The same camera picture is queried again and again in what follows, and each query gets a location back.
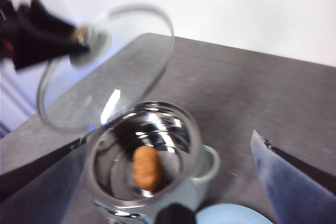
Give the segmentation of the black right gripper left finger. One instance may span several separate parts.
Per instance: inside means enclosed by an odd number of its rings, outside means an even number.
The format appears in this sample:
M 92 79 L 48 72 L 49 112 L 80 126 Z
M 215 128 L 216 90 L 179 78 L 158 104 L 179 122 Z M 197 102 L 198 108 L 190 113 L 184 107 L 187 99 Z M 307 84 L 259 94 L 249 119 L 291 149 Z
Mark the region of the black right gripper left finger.
M 83 174 L 86 140 L 77 139 L 1 175 L 1 223 L 104 223 Z

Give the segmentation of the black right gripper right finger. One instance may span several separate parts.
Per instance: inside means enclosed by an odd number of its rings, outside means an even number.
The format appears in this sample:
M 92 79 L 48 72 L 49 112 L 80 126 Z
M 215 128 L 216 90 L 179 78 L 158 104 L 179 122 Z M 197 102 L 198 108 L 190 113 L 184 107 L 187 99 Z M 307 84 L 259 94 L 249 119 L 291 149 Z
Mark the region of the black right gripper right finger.
M 279 223 L 335 223 L 335 176 L 273 146 L 257 131 L 251 150 Z

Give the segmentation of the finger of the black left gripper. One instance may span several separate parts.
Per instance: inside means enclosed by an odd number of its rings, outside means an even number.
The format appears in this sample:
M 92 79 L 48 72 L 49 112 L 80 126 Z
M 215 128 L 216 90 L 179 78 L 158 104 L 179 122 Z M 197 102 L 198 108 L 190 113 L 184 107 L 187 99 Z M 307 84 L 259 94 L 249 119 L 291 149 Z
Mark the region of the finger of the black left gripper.
M 31 0 L 30 5 L 20 4 L 19 13 L 23 14 L 33 27 L 43 32 L 70 37 L 76 30 L 73 24 L 50 13 L 40 0 Z
M 87 45 L 75 41 L 68 34 L 22 30 L 14 46 L 14 67 L 20 71 L 50 59 L 87 51 Z

